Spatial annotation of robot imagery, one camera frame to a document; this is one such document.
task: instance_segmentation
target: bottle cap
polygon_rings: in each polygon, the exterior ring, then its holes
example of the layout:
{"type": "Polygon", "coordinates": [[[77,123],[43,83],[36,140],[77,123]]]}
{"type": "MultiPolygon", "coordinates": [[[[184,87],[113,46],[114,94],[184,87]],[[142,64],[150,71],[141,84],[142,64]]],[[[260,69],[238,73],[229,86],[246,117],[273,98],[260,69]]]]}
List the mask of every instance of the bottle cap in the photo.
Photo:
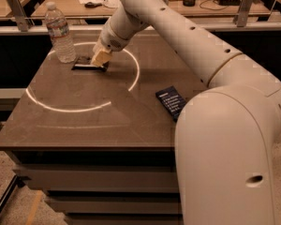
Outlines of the bottle cap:
{"type": "Polygon", "coordinates": [[[48,10],[54,10],[54,9],[56,9],[56,5],[55,5],[54,2],[48,2],[48,3],[46,4],[46,7],[47,7],[48,10]]]}

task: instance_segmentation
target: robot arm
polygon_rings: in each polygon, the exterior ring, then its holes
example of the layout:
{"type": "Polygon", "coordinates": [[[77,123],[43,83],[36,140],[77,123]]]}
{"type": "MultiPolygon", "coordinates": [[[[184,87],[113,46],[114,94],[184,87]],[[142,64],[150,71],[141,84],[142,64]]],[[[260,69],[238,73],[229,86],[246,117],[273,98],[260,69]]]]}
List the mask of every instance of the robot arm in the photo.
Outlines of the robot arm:
{"type": "Polygon", "coordinates": [[[272,145],[281,133],[281,82],[167,0],[121,2],[103,27],[94,63],[152,25],[211,88],[186,104],[176,127],[185,225],[276,224],[272,145]]]}

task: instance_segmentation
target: floor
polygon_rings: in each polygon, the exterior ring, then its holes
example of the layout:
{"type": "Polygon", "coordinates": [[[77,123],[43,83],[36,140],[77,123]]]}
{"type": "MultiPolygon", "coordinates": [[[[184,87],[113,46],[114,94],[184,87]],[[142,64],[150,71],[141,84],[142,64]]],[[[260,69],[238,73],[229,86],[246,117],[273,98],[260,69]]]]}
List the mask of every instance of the floor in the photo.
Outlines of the floor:
{"type": "MultiPolygon", "coordinates": [[[[274,144],[274,192],[281,225],[281,135],[274,144]]],[[[0,197],[13,177],[13,162],[0,152],[0,197]]],[[[41,191],[16,187],[0,215],[0,225],[66,225],[64,215],[55,213],[44,202],[41,191]]]]}

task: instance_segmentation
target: metal bracket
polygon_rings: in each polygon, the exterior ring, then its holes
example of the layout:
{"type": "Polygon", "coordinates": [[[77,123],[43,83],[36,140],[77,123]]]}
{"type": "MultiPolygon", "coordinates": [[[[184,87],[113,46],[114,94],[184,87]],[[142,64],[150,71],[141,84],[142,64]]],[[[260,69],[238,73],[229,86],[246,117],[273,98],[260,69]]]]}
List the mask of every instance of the metal bracket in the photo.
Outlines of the metal bracket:
{"type": "Polygon", "coordinates": [[[253,1],[254,0],[242,0],[240,7],[238,9],[238,12],[233,19],[233,22],[238,27],[246,26],[247,17],[248,17],[248,14],[249,14],[253,1]]]}
{"type": "Polygon", "coordinates": [[[27,19],[24,9],[19,0],[7,0],[16,23],[21,32],[27,32],[32,25],[31,21],[27,19]]]}

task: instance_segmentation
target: clear water bottle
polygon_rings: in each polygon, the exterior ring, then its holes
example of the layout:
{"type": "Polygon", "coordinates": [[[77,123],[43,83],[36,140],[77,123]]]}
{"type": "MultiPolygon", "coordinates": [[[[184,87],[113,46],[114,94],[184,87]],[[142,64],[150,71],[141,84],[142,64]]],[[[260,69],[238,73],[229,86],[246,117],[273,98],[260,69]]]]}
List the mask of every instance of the clear water bottle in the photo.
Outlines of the clear water bottle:
{"type": "Polygon", "coordinates": [[[76,59],[76,52],[67,19],[63,12],[56,8],[54,2],[48,2],[46,6],[48,10],[45,15],[45,23],[56,55],[62,63],[73,62],[76,59]]]}

